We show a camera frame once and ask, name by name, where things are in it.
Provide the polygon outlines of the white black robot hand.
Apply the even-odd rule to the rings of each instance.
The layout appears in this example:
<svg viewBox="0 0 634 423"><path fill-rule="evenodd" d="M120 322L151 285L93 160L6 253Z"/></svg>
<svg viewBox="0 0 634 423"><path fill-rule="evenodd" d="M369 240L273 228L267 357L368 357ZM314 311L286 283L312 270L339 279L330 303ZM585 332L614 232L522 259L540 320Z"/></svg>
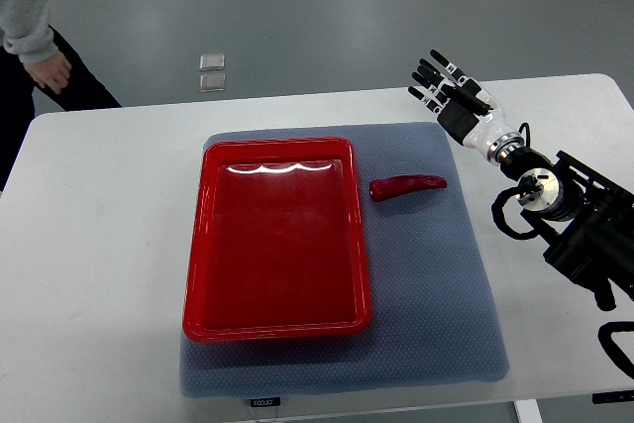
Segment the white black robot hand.
<svg viewBox="0 0 634 423"><path fill-rule="evenodd" d="M438 123L451 138L466 148L478 150L490 163L502 163L523 146L520 133L506 124L499 103L480 83L468 78L438 51L430 50L430 56L455 80L465 82L451 81L427 59L420 58L411 77L424 90L409 86L407 91L432 113L439 113Z"/></svg>

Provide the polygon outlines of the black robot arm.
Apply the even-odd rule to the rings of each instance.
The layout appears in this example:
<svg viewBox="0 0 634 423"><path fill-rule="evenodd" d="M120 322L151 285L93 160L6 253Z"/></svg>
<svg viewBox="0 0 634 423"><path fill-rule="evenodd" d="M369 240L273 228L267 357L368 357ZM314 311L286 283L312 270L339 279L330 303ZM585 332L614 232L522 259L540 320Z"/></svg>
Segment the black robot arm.
<svg viewBox="0 0 634 423"><path fill-rule="evenodd" d="M529 124L511 128L482 84L438 51L420 59L412 77L409 93L445 132L514 181L491 205L500 232L517 241L542 238L545 262L589 290L604 312L616 307L614 286L633 293L631 192L565 152L550 161L532 149Z"/></svg>

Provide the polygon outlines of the bystander hand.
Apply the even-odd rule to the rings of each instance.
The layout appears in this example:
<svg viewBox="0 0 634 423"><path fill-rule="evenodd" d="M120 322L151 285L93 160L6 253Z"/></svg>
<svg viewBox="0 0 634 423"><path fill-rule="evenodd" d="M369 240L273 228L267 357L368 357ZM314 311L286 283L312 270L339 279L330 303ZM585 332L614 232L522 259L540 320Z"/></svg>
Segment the bystander hand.
<svg viewBox="0 0 634 423"><path fill-rule="evenodd" d="M23 67L42 89L54 94L60 94L69 83L71 63L61 51L39 62L25 62Z"/></svg>

